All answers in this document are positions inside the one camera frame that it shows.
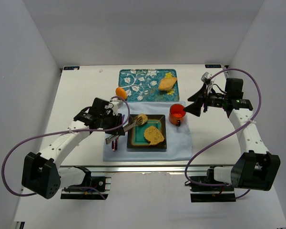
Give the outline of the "small round bread roll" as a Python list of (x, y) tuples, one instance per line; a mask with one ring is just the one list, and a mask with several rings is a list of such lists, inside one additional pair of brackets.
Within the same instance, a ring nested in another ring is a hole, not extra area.
[(139, 114), (137, 115), (137, 125), (143, 125), (147, 122), (148, 117), (145, 114)]

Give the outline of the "brown bread slice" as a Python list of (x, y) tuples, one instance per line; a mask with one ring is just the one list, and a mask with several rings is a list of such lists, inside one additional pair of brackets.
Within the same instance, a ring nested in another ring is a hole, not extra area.
[(144, 138), (150, 146), (155, 146), (165, 140), (163, 134), (155, 126), (150, 126), (144, 131)]

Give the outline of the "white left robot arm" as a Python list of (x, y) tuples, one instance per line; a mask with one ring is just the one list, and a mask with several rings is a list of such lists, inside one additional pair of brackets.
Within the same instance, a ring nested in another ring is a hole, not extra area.
[(91, 172), (81, 166), (61, 167), (63, 161), (81, 141), (93, 132), (124, 135), (123, 115), (119, 112), (126, 101), (118, 96), (110, 101), (95, 98), (90, 107), (82, 109), (67, 130), (38, 153), (30, 152), (24, 159), (22, 185), (34, 193), (52, 198), (59, 189), (90, 189)]

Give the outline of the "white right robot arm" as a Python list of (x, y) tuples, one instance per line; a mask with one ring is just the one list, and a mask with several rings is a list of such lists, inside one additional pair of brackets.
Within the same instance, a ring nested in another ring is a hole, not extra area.
[(269, 191), (280, 167), (280, 158), (269, 152), (254, 122), (251, 102), (243, 99), (243, 80), (227, 78), (224, 91), (213, 89), (214, 81), (202, 77), (202, 88), (188, 98), (191, 102), (184, 111), (195, 116), (208, 107), (222, 108), (234, 127), (242, 155), (229, 167), (215, 166), (207, 171), (204, 182), (188, 179), (205, 187), (232, 186), (233, 188)]

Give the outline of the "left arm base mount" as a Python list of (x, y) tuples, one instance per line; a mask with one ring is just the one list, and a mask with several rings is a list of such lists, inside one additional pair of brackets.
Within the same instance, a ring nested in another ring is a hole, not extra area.
[(85, 167), (59, 168), (61, 199), (105, 200), (109, 195), (111, 178), (94, 175)]

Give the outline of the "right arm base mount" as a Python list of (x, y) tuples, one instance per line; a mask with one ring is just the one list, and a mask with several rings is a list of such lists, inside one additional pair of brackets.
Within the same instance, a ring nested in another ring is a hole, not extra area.
[[(197, 183), (223, 184), (214, 180), (214, 170), (209, 168), (206, 175), (190, 176), (190, 179)], [(185, 181), (185, 186), (190, 188), (192, 203), (215, 203), (215, 202), (236, 202), (234, 188), (231, 186), (202, 186)]]

